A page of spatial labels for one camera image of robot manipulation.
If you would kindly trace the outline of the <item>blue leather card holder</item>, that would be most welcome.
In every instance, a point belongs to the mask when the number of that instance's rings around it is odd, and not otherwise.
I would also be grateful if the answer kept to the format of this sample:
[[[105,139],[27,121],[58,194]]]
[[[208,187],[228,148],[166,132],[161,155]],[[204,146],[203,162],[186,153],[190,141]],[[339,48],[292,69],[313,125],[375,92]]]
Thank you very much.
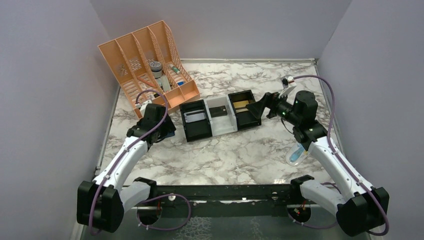
[[[165,139],[165,138],[170,138],[173,136],[175,136],[175,131],[169,132],[167,135],[163,136],[162,138]]]

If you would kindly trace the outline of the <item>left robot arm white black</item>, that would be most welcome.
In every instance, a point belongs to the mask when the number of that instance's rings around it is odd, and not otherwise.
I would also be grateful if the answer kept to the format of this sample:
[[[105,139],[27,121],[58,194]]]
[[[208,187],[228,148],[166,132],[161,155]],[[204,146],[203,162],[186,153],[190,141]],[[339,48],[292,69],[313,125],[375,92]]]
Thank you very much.
[[[127,130],[123,145],[110,164],[92,181],[82,181],[77,189],[76,220],[92,229],[114,233],[124,214],[157,192],[157,183],[137,177],[125,187],[136,163],[159,139],[176,130],[167,108],[147,104],[144,117]]]

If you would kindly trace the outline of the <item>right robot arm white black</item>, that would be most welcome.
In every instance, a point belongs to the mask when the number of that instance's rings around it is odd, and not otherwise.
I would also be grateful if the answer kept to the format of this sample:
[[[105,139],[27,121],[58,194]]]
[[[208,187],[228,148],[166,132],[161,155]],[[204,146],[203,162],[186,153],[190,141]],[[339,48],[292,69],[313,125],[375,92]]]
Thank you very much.
[[[306,90],[296,93],[294,103],[267,92],[261,100],[246,105],[257,119],[269,109],[267,118],[280,117],[293,126],[296,141],[325,168],[340,192],[323,186],[311,177],[291,181],[294,192],[333,214],[340,228],[350,237],[387,224],[389,194],[364,179],[333,145],[330,132],[316,120],[318,103]]]

